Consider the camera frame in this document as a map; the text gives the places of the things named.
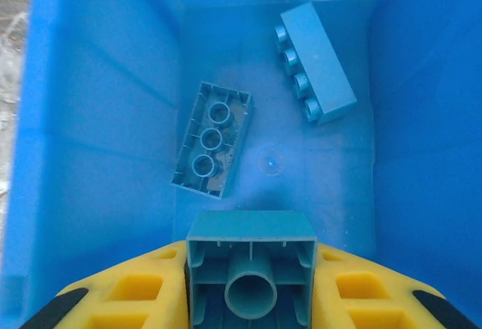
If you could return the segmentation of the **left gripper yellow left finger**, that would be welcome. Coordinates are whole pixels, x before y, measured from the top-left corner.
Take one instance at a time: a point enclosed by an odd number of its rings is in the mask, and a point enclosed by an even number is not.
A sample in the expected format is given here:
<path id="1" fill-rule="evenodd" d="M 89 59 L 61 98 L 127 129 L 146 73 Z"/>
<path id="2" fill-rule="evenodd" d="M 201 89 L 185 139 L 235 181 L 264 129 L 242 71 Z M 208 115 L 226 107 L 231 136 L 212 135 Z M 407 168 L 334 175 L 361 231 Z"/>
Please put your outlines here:
<path id="1" fill-rule="evenodd" d="M 24 328 L 187 328 L 187 247 L 178 241 L 61 290 Z"/>

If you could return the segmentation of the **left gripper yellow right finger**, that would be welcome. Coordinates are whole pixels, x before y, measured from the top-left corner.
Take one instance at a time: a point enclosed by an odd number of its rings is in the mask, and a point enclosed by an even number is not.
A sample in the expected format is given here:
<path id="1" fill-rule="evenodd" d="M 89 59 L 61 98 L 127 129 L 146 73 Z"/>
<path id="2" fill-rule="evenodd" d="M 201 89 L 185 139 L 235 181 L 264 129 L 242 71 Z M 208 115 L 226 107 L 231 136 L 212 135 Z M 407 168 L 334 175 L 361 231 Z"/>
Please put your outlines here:
<path id="1" fill-rule="evenodd" d="M 319 243 L 312 328 L 476 328 L 439 291 Z"/>

